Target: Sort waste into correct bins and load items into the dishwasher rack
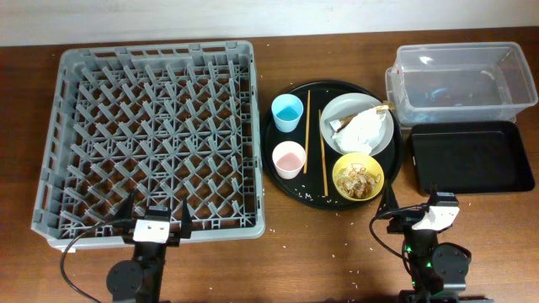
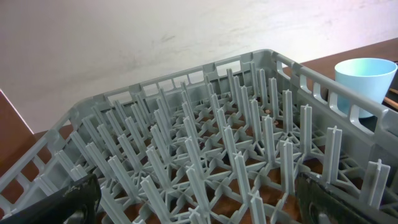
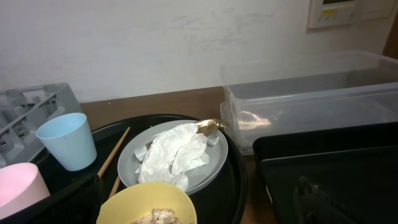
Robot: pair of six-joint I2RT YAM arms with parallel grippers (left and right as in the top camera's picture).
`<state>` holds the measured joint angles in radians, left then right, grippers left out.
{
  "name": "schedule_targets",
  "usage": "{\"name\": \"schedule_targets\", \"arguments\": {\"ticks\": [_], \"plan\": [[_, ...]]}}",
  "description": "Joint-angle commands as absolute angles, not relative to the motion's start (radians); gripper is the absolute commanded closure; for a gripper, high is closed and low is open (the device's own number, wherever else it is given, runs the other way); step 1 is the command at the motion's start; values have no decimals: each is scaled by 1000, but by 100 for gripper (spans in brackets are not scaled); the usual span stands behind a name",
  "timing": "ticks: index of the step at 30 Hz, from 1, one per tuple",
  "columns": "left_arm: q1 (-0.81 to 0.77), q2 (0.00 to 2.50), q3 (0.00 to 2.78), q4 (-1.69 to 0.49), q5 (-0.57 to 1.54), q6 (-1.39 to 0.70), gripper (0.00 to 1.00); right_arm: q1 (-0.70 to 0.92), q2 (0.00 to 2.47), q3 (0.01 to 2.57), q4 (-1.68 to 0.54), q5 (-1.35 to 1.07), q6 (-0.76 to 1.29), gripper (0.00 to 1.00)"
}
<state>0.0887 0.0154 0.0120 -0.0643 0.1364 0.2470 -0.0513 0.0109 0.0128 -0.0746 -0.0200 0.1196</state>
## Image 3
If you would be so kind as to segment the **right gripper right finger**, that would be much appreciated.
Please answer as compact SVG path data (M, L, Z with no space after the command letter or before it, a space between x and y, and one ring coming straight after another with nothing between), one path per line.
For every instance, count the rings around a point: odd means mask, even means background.
M357 224L352 214L324 186L300 176L293 192L294 210L300 224Z

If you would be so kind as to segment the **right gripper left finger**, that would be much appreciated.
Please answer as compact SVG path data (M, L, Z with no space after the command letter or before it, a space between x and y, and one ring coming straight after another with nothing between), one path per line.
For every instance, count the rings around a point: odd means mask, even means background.
M102 180L96 174L90 175L1 219L1 224L93 224L102 201Z

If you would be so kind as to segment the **yellow plastic bowl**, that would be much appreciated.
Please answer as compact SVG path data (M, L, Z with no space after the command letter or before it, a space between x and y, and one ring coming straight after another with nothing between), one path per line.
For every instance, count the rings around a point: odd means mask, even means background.
M182 223L196 223L195 207L188 195L174 185L146 182L128 187L102 204L97 224L132 223L153 209L172 209Z

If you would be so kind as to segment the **pink plastic cup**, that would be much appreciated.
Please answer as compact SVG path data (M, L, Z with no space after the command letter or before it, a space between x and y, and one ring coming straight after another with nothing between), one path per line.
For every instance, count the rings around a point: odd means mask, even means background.
M50 196L39 168L29 162L1 168L0 184L1 219Z

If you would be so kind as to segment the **light blue plastic cup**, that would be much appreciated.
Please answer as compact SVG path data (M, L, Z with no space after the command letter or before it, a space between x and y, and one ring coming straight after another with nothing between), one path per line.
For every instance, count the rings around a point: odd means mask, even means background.
M47 121L36 136L68 171L90 166L97 151L88 120L83 113L68 113Z

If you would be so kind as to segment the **food scraps and rice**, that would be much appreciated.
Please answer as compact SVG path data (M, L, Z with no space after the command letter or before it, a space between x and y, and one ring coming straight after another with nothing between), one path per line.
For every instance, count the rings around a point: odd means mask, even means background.
M153 209L150 215L146 215L131 224L181 224L172 209Z

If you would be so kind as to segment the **white napkin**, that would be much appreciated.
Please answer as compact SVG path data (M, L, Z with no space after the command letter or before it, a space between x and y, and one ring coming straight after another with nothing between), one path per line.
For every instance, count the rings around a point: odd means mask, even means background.
M186 123L160 133L136 170L139 183L165 182L186 191L186 171L208 164L206 148L219 141L197 131L196 124Z

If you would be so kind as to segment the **gold snack wrapper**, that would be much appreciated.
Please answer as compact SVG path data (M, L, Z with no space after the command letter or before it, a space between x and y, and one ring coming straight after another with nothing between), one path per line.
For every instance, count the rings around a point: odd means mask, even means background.
M222 119L206 119L195 122L198 126L197 133L202 133L205 136L209 136L218 131L219 128L225 128L229 126L229 123Z

